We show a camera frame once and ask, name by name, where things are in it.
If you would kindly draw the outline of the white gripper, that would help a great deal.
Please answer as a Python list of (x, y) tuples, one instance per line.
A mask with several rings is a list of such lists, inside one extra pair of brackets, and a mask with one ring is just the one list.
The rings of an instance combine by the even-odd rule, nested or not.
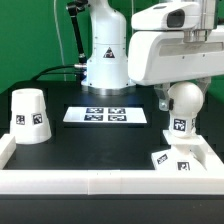
[(223, 74), (224, 28), (213, 30), (206, 42), (185, 43), (182, 31), (138, 31), (130, 40), (128, 75), (139, 85), (155, 85), (161, 111), (173, 109), (168, 82), (198, 78), (204, 100), (210, 76)]

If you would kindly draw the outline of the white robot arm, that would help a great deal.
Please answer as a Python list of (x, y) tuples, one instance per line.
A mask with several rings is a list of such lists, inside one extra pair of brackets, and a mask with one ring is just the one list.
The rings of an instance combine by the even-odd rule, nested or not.
[(135, 84), (152, 86), (167, 110), (173, 82), (195, 80), (205, 92), (224, 74), (224, 25), (217, 0), (162, 0), (135, 13), (126, 38), (124, 16), (108, 0), (87, 0), (92, 22), (92, 55), (83, 85), (116, 94)]

